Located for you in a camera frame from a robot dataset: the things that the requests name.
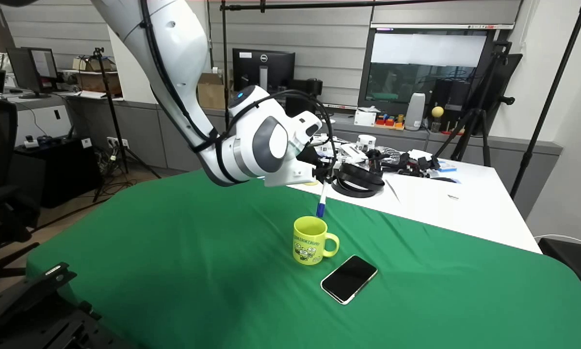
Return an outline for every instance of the black chair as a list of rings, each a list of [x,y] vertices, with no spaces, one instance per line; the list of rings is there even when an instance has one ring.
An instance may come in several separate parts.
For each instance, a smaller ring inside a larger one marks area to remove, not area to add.
[[[0,248],[14,241],[30,240],[26,227],[34,227],[39,208],[31,198],[17,186],[7,183],[13,148],[17,136],[17,107],[10,102],[0,101]],[[25,275],[25,268],[6,268],[38,243],[33,243],[9,256],[0,259],[0,278]]]

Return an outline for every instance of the monitor screen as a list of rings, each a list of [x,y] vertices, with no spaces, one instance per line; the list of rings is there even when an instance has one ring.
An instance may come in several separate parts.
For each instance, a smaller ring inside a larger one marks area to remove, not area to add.
[[[426,101],[439,79],[469,81],[486,42],[484,31],[374,35],[364,101],[408,104],[413,93]]]
[[[40,79],[36,75],[36,66],[32,59],[32,54],[27,48],[7,48],[8,57],[13,66],[13,73],[20,88],[31,89],[40,92],[42,86]]]
[[[263,49],[232,49],[232,68],[235,91],[251,85],[261,85],[266,74],[267,91],[275,93],[288,88],[295,76],[295,53]]]
[[[41,78],[56,79],[58,71],[50,48],[30,48],[36,71]]]

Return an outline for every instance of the electrical outlet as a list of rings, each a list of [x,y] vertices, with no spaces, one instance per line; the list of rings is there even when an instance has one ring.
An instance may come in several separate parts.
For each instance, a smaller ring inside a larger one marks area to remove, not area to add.
[[[118,138],[107,137],[107,145],[109,145],[110,148],[118,147]],[[129,148],[129,141],[127,141],[126,139],[122,139],[122,145],[125,148]]]

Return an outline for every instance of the green cloth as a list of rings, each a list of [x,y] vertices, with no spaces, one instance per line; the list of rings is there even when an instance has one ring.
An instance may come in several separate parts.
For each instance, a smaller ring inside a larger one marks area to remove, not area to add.
[[[36,248],[29,274],[69,263],[73,301],[150,349],[581,349],[581,283],[561,263],[330,199],[340,250],[306,267],[292,224],[317,202],[204,172],[146,182]],[[320,281],[352,254],[379,272],[339,305]]]

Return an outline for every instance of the table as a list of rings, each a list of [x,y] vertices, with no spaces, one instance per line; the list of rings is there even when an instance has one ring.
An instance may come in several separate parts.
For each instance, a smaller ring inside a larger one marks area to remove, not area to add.
[[[318,196],[203,171],[123,190],[28,258],[59,261],[63,291],[143,348],[581,349],[581,283],[566,266],[330,199],[333,258],[292,257],[292,223]],[[379,268],[346,306],[319,287],[351,254]]]
[[[383,193],[366,199],[343,196],[334,190],[329,190],[328,197],[541,254],[494,168],[450,160],[448,163],[455,165],[457,171],[429,171],[430,175],[457,179],[460,184],[386,173],[384,179],[398,199],[388,185]],[[291,187],[314,194],[322,190],[320,184]]]

